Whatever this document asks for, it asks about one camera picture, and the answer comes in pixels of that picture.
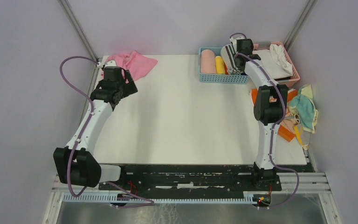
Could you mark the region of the orange white towel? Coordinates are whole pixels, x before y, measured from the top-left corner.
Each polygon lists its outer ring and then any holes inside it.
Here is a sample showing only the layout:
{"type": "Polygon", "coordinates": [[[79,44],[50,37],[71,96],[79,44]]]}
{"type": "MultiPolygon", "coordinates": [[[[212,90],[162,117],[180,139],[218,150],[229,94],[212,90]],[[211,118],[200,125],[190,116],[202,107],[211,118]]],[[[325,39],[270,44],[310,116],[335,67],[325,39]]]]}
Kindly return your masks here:
{"type": "MultiPolygon", "coordinates": [[[[256,102],[257,89],[251,89],[249,96],[254,106],[256,102]]],[[[298,95],[298,90],[290,89],[288,91],[288,102],[290,102],[295,96],[298,95]]],[[[286,109],[285,119],[281,122],[278,135],[284,138],[287,142],[291,142],[296,134],[294,127],[300,123],[298,117],[292,114],[289,109],[286,109]]]]}

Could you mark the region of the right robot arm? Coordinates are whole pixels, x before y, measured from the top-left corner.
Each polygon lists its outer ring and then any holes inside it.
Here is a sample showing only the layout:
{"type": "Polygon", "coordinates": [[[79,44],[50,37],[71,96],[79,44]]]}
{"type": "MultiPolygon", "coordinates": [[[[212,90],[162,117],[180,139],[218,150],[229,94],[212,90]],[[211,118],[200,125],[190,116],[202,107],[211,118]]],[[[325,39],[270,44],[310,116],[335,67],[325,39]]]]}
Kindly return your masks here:
{"type": "Polygon", "coordinates": [[[252,184],[266,187],[277,182],[275,145],[280,123],[286,115],[288,88],[278,84],[264,68],[261,58],[254,54],[251,39],[236,40],[236,64],[257,88],[254,117],[259,125],[258,153],[252,170],[252,184]]]}

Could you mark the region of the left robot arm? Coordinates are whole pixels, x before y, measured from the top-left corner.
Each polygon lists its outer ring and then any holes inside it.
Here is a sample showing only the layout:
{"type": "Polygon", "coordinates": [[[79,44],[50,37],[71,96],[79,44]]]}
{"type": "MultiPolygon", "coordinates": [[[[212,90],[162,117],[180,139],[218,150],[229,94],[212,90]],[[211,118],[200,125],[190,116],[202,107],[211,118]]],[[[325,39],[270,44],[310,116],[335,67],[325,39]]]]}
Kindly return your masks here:
{"type": "Polygon", "coordinates": [[[106,121],[120,100],[138,91],[129,70],[105,66],[103,79],[90,95],[86,116],[78,130],[63,148],[53,153],[58,177],[62,183],[95,187],[101,182],[117,181],[121,167],[102,165],[93,156],[96,142],[106,121]]]}

